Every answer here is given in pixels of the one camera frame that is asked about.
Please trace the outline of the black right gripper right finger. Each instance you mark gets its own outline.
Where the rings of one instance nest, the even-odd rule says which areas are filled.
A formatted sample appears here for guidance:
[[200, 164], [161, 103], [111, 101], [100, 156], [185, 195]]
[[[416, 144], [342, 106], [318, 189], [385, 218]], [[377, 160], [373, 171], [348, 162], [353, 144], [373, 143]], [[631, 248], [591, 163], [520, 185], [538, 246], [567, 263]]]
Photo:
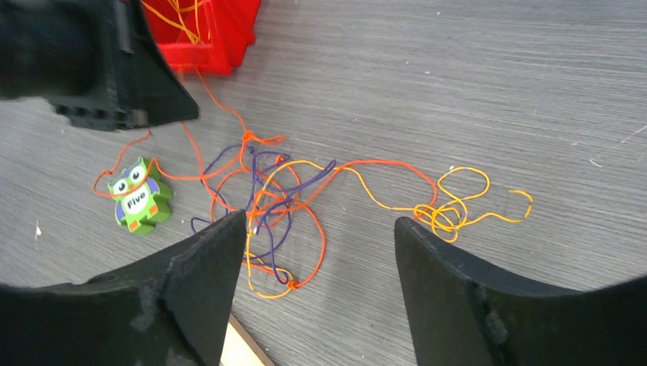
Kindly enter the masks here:
[[577, 291], [536, 281], [394, 225], [395, 256], [420, 365], [644, 365], [646, 279]]

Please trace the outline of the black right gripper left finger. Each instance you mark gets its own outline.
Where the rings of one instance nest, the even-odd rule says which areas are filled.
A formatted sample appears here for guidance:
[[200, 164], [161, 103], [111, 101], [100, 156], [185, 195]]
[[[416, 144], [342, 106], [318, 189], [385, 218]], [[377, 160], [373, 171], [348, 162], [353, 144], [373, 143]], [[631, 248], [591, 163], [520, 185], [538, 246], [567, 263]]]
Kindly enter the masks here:
[[1, 287], [3, 365], [217, 365], [246, 215], [83, 284]]

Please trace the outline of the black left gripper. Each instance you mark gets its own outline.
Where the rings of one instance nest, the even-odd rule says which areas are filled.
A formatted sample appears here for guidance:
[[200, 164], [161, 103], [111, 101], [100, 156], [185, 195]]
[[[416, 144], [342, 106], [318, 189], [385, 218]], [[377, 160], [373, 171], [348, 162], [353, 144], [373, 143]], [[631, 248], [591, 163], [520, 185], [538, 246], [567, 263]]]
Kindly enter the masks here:
[[3, 1], [1, 98], [48, 98], [74, 127], [136, 130], [195, 120], [140, 1]]

